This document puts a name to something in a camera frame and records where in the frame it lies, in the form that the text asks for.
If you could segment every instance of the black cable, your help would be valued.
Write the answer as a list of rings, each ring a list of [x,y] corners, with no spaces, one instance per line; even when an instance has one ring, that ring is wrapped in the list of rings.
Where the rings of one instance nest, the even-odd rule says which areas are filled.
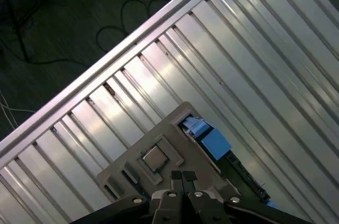
[[[126,26],[125,26],[125,23],[124,23],[124,19],[123,19],[124,13],[123,13],[123,10],[127,6],[127,4],[132,3],[132,2],[141,4],[145,8],[145,12],[147,12],[147,6],[142,1],[140,1],[140,0],[127,0],[127,1],[125,1],[122,4],[121,9],[120,9],[120,22],[121,22],[122,29],[127,33],[127,35],[129,33],[128,33],[128,31],[126,29]]]
[[[149,18],[152,16],[150,10],[151,10],[151,5],[154,3],[154,1],[156,1],[156,0],[150,0],[150,1],[148,2],[147,5],[146,5],[144,2],[142,2],[141,0],[127,0],[127,1],[125,1],[125,2],[122,4],[121,8],[120,8],[120,22],[121,22],[121,28],[118,27],[118,26],[116,26],[116,25],[105,25],[105,26],[101,27],[101,28],[97,31],[96,35],[95,35],[95,42],[96,42],[98,48],[99,48],[100,50],[104,51],[104,52],[109,52],[109,50],[104,49],[104,48],[100,45],[100,42],[99,42],[99,36],[100,36],[100,34],[101,34],[104,30],[108,30],[108,29],[118,30],[118,31],[120,31],[120,32],[122,32],[122,33],[124,34],[124,38],[126,38],[126,37],[129,35],[129,32],[128,32],[127,29],[126,29],[126,26],[125,26],[125,23],[124,23],[124,18],[123,18],[123,17],[124,17],[123,11],[124,11],[124,9],[125,9],[125,7],[126,7],[127,4],[129,4],[129,3],[131,3],[131,2],[136,2],[136,3],[142,4],[142,5],[144,6],[144,8],[146,9],[146,12],[147,12],[147,18],[149,19]]]
[[[110,29],[114,29],[114,30],[117,30],[117,31],[120,31],[123,33],[123,37],[126,38],[128,35],[129,35],[129,32],[127,31],[126,29],[126,26],[125,26],[125,23],[124,23],[124,9],[125,7],[127,6],[127,4],[129,3],[132,3],[132,2],[136,2],[136,3],[140,3],[142,6],[144,6],[145,8],[145,11],[147,11],[147,6],[140,0],[127,0],[125,1],[121,8],[120,8],[120,22],[121,22],[121,28],[116,26],[116,25],[105,25],[103,27],[101,27],[96,35],[95,35],[95,42],[96,42],[96,45],[104,52],[109,52],[109,50],[106,50],[104,49],[101,45],[100,45],[100,42],[99,42],[99,37],[100,37],[100,34],[104,31],[104,30],[110,30]]]
[[[115,26],[115,25],[105,25],[103,27],[101,27],[97,32],[96,32],[96,35],[95,35],[95,42],[96,42],[96,45],[104,52],[109,52],[109,50],[106,50],[104,49],[101,45],[100,45],[100,42],[99,42],[99,36],[100,34],[105,31],[105,30],[108,30],[108,29],[113,29],[113,30],[117,30],[119,32],[122,32],[123,33],[123,37],[126,38],[128,33],[123,30],[122,28],[118,27],[118,26]]]
[[[148,16],[148,18],[150,18],[151,16],[153,16],[153,15],[151,14],[150,7],[151,7],[151,5],[153,4],[154,1],[156,1],[156,0],[150,0],[149,3],[148,3],[148,5],[147,5],[147,16]]]
[[[47,65],[47,64],[54,64],[56,62],[72,62],[74,64],[81,65],[85,67],[86,69],[90,67],[90,65],[84,64],[80,61],[72,60],[72,59],[67,59],[67,58],[61,58],[61,59],[56,59],[56,60],[51,60],[51,61],[25,61],[22,59],[20,56],[18,56],[7,44],[3,39],[0,39],[2,45],[18,60],[25,62],[27,64],[33,64],[33,65]]]

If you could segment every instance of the dark gray carpet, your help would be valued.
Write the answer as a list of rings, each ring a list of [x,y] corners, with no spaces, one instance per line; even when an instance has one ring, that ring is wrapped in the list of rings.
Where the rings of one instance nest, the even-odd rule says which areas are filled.
[[[18,41],[12,32],[8,11],[0,8],[1,39],[21,56]],[[70,58],[91,65],[104,52],[95,44],[95,34],[104,25],[121,26],[120,8],[126,0],[50,0],[39,9],[26,26],[23,26],[24,43],[32,61],[47,61]],[[35,0],[13,0],[16,14],[22,14]],[[165,2],[156,1],[151,11],[155,13]],[[129,4],[124,11],[129,32],[147,20],[142,5]],[[111,49],[123,38],[121,32],[108,30],[100,37],[105,49]],[[29,65],[17,60],[2,45],[0,53],[0,89],[10,107],[38,110],[76,77],[85,68],[68,62],[50,65]],[[14,112],[21,124],[31,114]],[[12,131],[0,112],[0,139]]]

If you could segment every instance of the aluminum profile rail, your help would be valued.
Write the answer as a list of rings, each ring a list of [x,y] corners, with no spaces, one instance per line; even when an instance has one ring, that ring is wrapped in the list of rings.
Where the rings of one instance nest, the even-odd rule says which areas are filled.
[[[96,175],[183,101],[278,209],[338,223],[338,26],[328,0],[172,0],[0,142],[0,223],[109,204]]]

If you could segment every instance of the metal bolt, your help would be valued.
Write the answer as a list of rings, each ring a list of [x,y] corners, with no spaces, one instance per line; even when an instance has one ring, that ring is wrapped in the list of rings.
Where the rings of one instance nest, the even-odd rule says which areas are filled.
[[[142,199],[133,199],[133,203],[139,204],[142,202]]]
[[[197,191],[194,193],[195,196],[198,196],[198,197],[201,197],[203,196],[202,192],[201,191]]]
[[[237,198],[236,196],[233,196],[230,200],[233,203],[239,203],[240,202],[240,198]]]

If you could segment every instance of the blue object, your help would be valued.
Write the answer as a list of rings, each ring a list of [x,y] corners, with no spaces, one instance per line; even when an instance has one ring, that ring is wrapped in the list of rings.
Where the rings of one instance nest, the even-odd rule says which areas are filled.
[[[205,121],[194,117],[187,117],[183,124],[194,136],[198,137],[203,134],[210,126]]]
[[[192,133],[195,137],[200,136],[205,131],[212,128],[212,126],[209,126],[204,120],[195,117],[187,117],[183,124],[188,128],[188,132]],[[213,128],[210,133],[201,139],[201,143],[216,160],[220,159],[225,153],[231,150],[229,142],[216,128]]]
[[[231,150],[231,145],[217,129],[212,130],[201,142],[216,160]]]
[[[273,202],[271,200],[266,205],[268,205],[269,207],[276,208],[276,206],[273,204]]]

